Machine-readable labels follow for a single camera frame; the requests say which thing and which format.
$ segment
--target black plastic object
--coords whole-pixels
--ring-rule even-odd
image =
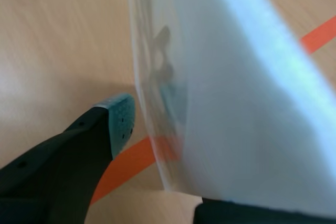
[[[297,212],[275,211],[268,208],[245,206],[232,202],[203,199],[195,209],[194,224],[331,224],[324,219]]]
[[[84,223],[111,161],[108,110],[92,108],[0,170],[0,223]]]

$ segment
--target transparent plastic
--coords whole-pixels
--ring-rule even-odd
[[[129,0],[163,184],[336,214],[336,99],[269,0]]]

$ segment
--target orange line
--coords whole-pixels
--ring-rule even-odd
[[[309,54],[336,37],[336,16],[320,25],[301,39],[301,43]]]
[[[323,23],[301,39],[308,53],[313,53],[336,37],[336,16]],[[101,177],[91,204],[121,186],[127,180],[155,163],[148,137],[119,154]]]
[[[91,204],[155,162],[149,137],[120,153],[101,177]]]

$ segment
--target small hole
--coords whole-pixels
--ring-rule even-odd
[[[20,163],[17,164],[17,168],[24,168],[27,166],[27,162],[26,161],[21,161]]]

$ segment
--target wooden floor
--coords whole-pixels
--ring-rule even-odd
[[[298,38],[336,0],[273,0]],[[135,95],[127,0],[0,0],[0,166],[112,94]],[[336,84],[336,42],[312,54]],[[138,108],[128,146],[146,136]],[[191,223],[199,197],[161,191],[156,165],[90,207],[86,223]]]

